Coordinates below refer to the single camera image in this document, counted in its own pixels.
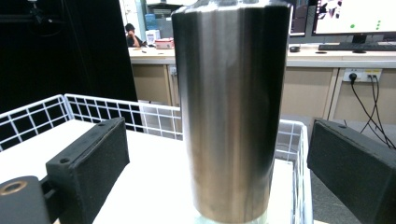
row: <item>wire mesh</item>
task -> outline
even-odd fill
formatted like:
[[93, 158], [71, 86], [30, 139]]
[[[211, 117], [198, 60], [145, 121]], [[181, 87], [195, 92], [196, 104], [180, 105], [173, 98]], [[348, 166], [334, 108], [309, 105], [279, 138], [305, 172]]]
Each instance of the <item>wire mesh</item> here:
[[[0, 115], [0, 152], [70, 119], [99, 123], [125, 118], [128, 130], [182, 140], [179, 107], [121, 101], [76, 94], [56, 95]], [[293, 164], [293, 223], [313, 222], [306, 127], [281, 120], [277, 159]]]
[[124, 117], [128, 130], [182, 140], [179, 107], [75, 94], [64, 97], [73, 119], [98, 123]]
[[70, 120], [62, 95], [0, 115], [0, 152]]
[[293, 164], [293, 222], [313, 223], [310, 172], [306, 165], [308, 136], [306, 127], [297, 121], [279, 122], [276, 139], [277, 159]]

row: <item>monitor screen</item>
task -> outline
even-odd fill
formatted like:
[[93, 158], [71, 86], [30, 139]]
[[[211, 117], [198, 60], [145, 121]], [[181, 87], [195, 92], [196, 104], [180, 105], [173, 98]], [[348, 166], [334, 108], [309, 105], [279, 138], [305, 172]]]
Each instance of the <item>monitor screen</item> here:
[[318, 0], [313, 35], [396, 32], [393, 0]]
[[306, 18], [308, 14], [308, 0], [285, 0], [293, 5], [291, 16], [290, 36], [304, 36]]

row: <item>black wall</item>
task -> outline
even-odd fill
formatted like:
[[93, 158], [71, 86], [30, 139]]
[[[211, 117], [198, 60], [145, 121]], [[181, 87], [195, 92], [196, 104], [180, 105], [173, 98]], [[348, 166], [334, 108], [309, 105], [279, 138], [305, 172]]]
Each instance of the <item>black wall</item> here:
[[53, 23], [15, 20], [33, 5], [0, 1], [0, 113], [64, 93], [137, 100], [118, 0], [36, 5]]

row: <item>black foam block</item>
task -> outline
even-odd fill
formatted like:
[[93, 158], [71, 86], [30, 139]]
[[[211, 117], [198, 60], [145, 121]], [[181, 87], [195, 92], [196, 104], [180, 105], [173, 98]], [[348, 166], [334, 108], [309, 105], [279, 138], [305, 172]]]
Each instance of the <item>black foam block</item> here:
[[95, 125], [48, 161], [49, 182], [61, 192], [61, 223], [93, 223], [128, 163], [124, 119]]
[[361, 223], [396, 223], [396, 150], [320, 119], [307, 164]]

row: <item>metal cylinder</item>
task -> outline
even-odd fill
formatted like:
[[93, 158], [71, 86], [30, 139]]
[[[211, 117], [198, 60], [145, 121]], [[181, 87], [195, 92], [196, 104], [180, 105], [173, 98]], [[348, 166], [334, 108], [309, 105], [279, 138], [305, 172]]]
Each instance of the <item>metal cylinder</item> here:
[[245, 223], [267, 209], [291, 6], [198, 1], [172, 15], [196, 209]]

